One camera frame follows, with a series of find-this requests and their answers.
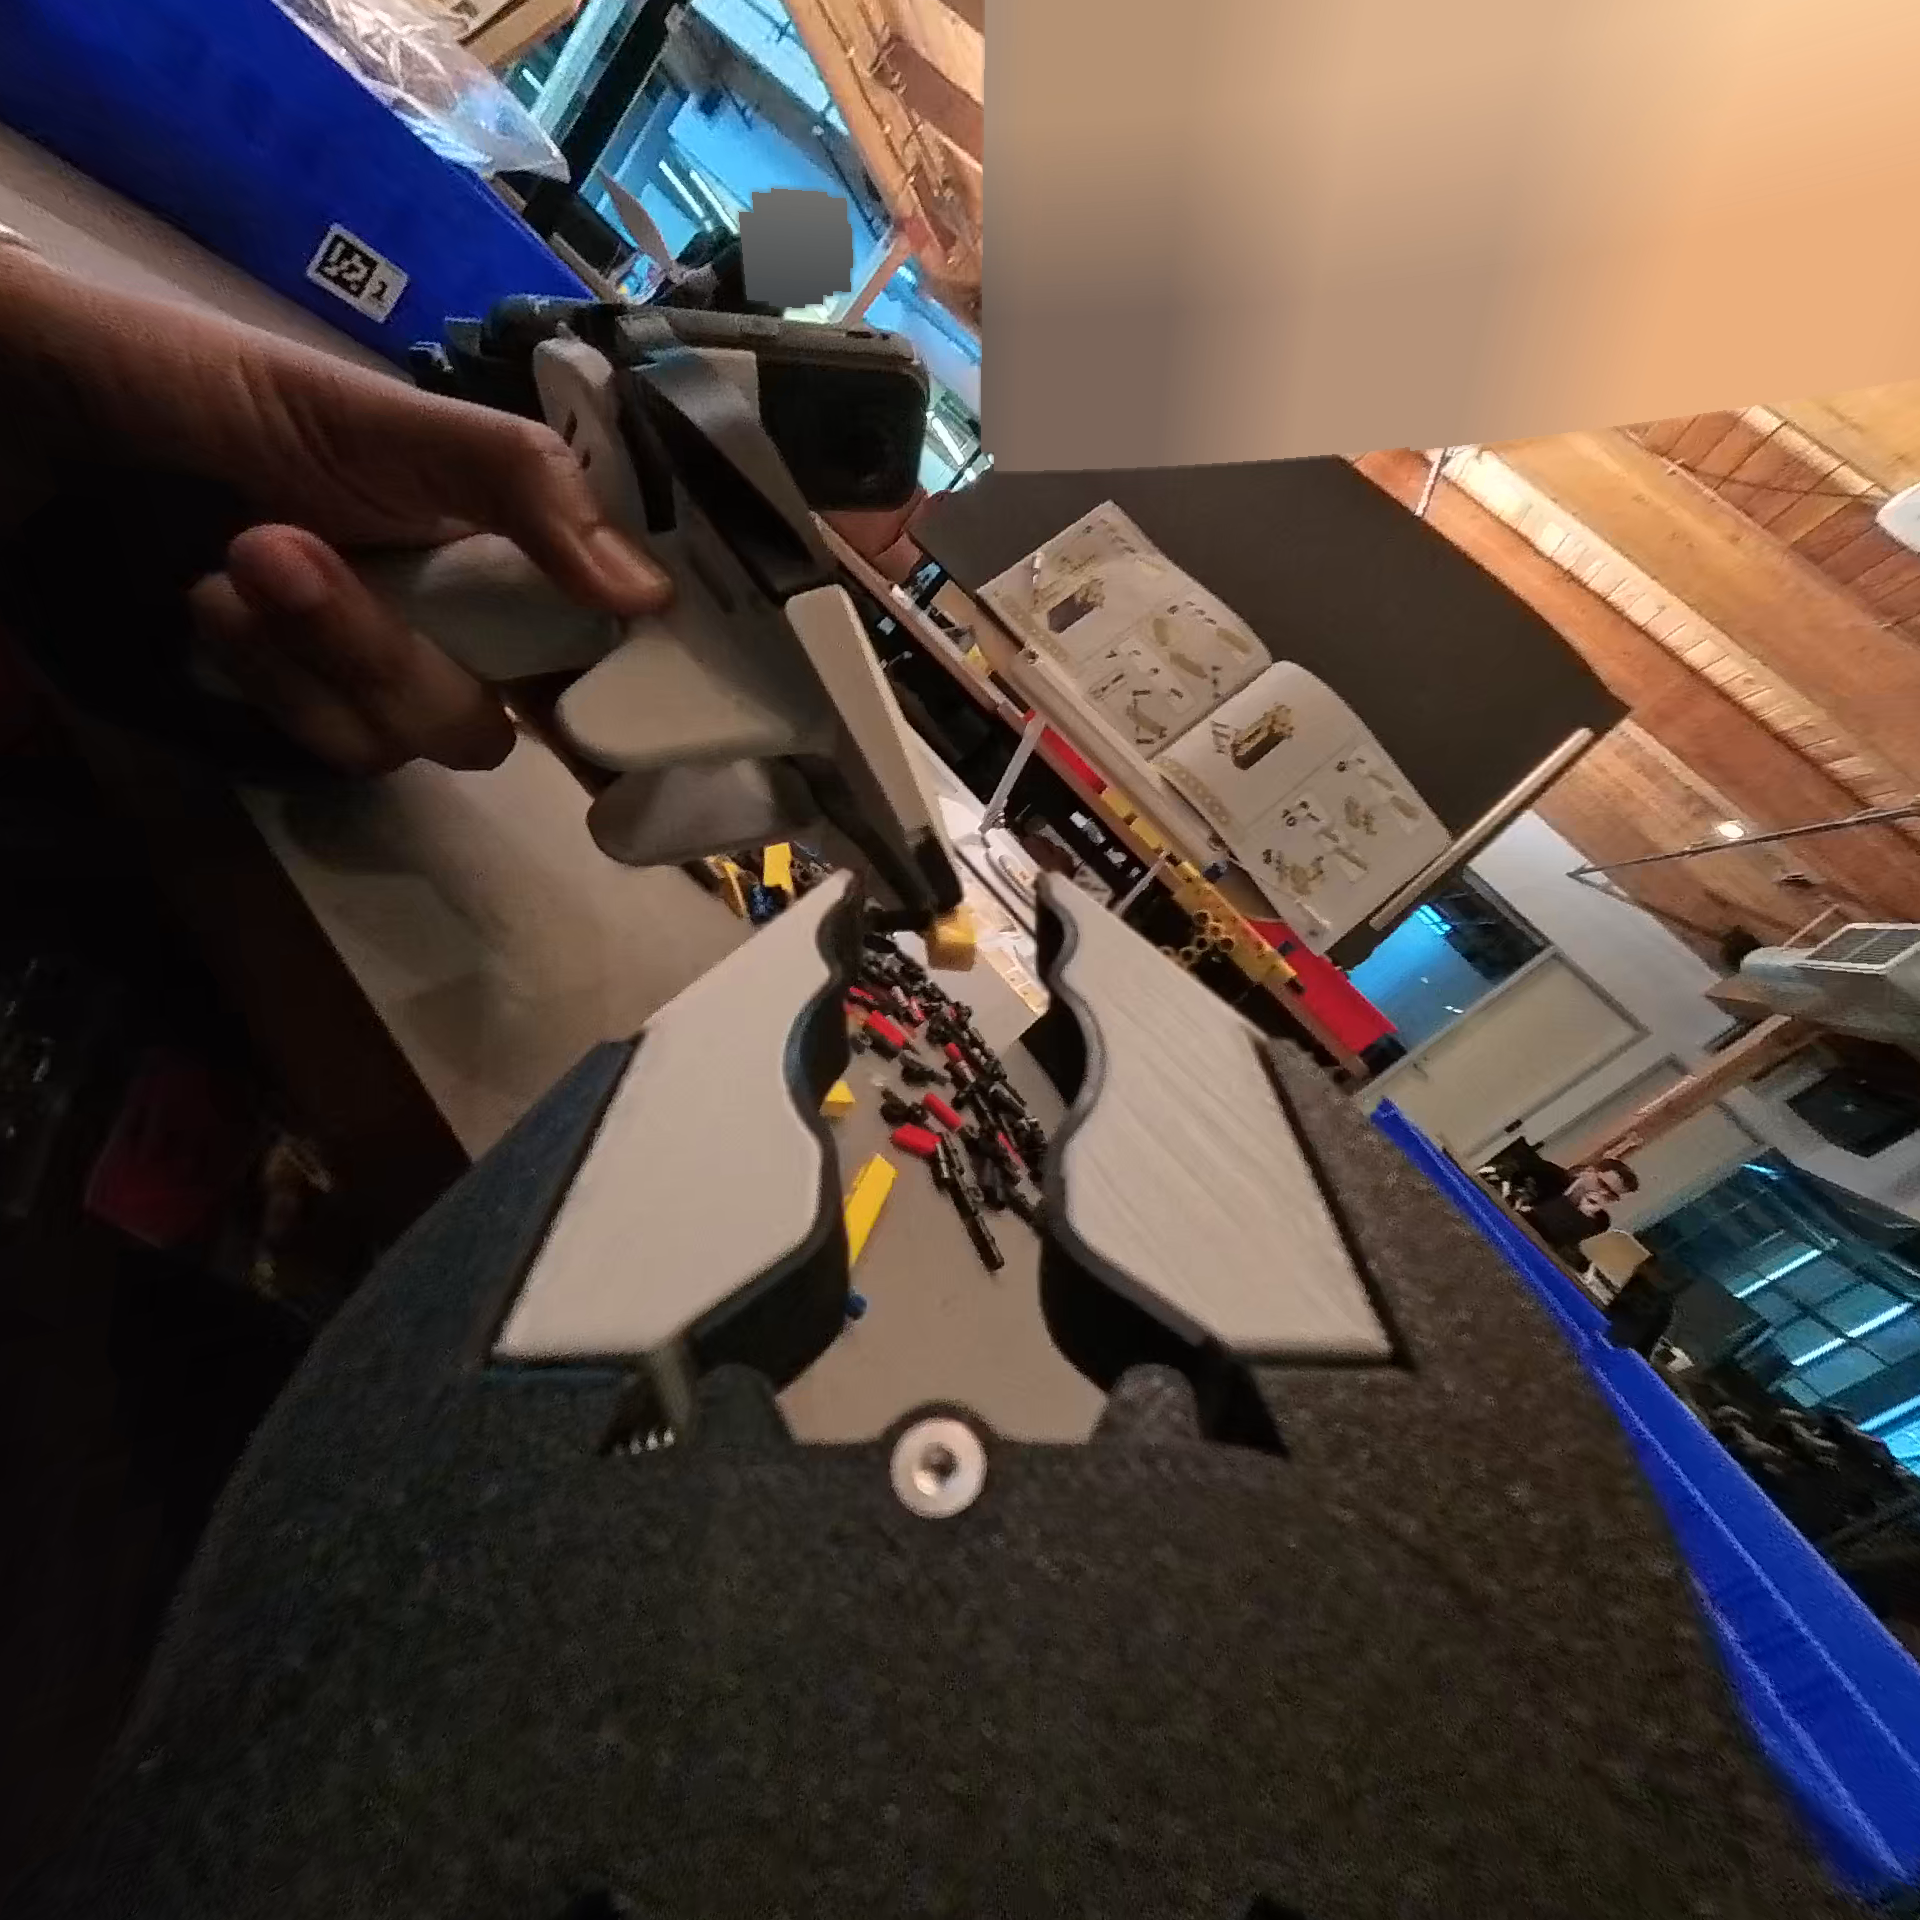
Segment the person's left hand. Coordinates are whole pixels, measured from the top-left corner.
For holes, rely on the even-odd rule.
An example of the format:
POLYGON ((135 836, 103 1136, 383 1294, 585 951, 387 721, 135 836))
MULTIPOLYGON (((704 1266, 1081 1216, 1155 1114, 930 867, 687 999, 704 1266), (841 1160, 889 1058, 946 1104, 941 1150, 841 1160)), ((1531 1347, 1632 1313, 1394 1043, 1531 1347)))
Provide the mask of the person's left hand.
POLYGON ((504 702, 363 585, 351 553, 511 539, 578 606, 667 606, 669 582, 592 499, 546 426, 423 393, 266 330, 92 284, 4 231, 4 561, 103 481, 80 574, 123 563, 125 481, 173 474, 243 518, 188 590, 191 625, 243 698, 356 777, 459 772, 512 755, 504 702))

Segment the black board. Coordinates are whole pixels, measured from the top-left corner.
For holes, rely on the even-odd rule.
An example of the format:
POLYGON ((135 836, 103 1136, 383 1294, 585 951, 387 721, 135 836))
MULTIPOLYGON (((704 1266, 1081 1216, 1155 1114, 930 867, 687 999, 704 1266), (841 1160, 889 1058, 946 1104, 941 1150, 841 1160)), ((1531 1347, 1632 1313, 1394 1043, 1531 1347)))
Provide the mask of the black board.
POLYGON ((981 596, 1111 500, 1266 652, 1328 684, 1459 839, 1625 705, 1527 601, 1335 458, 1138 472, 987 472, 936 496, 920 551, 981 596))

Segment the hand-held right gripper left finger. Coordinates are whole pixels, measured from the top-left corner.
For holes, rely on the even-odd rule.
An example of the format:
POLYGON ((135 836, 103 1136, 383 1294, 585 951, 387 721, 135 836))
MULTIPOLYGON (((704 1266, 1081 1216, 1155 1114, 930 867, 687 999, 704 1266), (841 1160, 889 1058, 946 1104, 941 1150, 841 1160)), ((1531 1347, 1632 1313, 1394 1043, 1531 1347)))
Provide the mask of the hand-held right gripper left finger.
POLYGON ((835 873, 641 1032, 495 1361, 635 1361, 672 1410, 740 1366, 788 1387, 847 1324, 849 1234, 826 1096, 864 895, 835 873))

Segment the white book stand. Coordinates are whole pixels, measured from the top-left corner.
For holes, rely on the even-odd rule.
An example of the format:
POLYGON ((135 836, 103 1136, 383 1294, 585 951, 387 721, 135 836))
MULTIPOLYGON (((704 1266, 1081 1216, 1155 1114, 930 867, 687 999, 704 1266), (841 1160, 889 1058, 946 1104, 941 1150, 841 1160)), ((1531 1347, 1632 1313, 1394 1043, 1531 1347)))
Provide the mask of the white book stand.
POLYGON ((949 782, 951 791, 945 791, 939 801, 945 826, 957 831, 956 847, 962 862, 1013 916, 1023 916, 1039 904, 1041 868, 1019 851, 1018 839, 1005 827, 1008 802, 1029 761, 1034 761, 1043 735, 1044 719, 1032 713, 1013 756, 985 801, 962 798, 960 786, 953 782, 949 782))

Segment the instruction booklet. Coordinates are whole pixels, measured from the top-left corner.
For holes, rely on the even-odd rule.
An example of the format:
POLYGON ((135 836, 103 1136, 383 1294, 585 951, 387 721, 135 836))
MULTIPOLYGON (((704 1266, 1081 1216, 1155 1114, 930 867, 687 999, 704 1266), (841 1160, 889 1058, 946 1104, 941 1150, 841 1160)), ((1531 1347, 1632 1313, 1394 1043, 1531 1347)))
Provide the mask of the instruction booklet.
POLYGON ((1332 687, 1104 500, 978 592, 1071 740, 1331 955, 1452 847, 1332 687))

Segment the blue storage bin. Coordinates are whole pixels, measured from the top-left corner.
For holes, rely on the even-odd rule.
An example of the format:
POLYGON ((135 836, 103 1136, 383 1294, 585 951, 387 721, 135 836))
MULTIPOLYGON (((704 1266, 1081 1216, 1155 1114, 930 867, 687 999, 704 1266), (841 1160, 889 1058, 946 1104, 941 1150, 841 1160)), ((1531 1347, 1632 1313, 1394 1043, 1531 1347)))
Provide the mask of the blue storage bin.
POLYGON ((1618 1350, 1591 1294, 1389 1099, 1376 1130, 1525 1280, 1624 1426, 1747 1727, 1855 1895, 1919 1899, 1919 1667, 1706 1424, 1618 1350))
POLYGON ((587 284, 466 139, 266 3, 4 3, 4 129, 360 347, 587 284))

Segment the pile of black red pins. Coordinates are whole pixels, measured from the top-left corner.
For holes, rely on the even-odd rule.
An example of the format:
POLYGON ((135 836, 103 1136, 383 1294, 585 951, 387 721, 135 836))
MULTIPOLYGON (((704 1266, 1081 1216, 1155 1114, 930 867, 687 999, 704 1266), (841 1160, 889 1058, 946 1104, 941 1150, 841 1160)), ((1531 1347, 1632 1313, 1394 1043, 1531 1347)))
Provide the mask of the pile of black red pins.
POLYGON ((1000 1275, 1008 1222, 1041 1234, 1050 1134, 973 1010, 889 931, 861 932, 843 990, 852 1066, 875 1071, 881 1127, 929 1174, 973 1260, 1000 1275))

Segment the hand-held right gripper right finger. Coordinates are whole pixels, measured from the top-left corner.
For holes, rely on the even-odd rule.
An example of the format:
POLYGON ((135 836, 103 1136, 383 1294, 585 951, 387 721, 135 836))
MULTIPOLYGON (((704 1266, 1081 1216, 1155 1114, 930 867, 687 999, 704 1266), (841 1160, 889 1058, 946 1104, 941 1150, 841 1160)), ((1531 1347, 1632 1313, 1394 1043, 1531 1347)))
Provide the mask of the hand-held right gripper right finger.
POLYGON ((1048 1010, 1083 1058, 1048 1160, 1063 1254, 1188 1347, 1393 1363, 1266 1035, 1063 878, 1041 878, 1036 916, 1048 1010))

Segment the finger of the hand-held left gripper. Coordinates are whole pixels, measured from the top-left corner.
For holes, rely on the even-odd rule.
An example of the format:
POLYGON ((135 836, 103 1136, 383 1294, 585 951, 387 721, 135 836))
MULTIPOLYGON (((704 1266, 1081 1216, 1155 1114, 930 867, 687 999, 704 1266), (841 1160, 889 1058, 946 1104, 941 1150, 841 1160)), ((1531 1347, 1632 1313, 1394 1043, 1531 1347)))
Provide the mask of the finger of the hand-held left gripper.
POLYGON ((946 922, 964 892, 939 793, 849 590, 804 590, 785 603, 785 622, 839 727, 839 766, 852 796, 843 832, 895 890, 900 919, 946 922))

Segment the clear plastic bags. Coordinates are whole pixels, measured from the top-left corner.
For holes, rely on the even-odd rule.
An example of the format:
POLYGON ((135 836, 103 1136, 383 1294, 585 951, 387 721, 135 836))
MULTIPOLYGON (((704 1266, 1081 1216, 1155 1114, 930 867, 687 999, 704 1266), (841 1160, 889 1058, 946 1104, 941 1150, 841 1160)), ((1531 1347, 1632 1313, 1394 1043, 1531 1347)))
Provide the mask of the clear plastic bags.
POLYGON ((376 95, 433 154, 480 179, 563 183, 570 162, 439 7, 277 3, 299 33, 376 95))

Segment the red bin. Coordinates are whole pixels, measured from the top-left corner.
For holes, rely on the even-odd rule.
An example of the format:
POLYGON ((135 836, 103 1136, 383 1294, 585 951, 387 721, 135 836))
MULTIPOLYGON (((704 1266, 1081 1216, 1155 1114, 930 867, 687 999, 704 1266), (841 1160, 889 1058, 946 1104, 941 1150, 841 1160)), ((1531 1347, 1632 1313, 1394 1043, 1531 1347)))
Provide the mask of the red bin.
POLYGON ((1291 994, 1312 1032, 1332 1048, 1335 1056, 1357 1063, 1361 1076, 1379 1076, 1405 1048, 1399 1028, 1354 986, 1352 976, 1305 947, 1280 919, 1258 928, 1273 954, 1291 969, 1291 994))

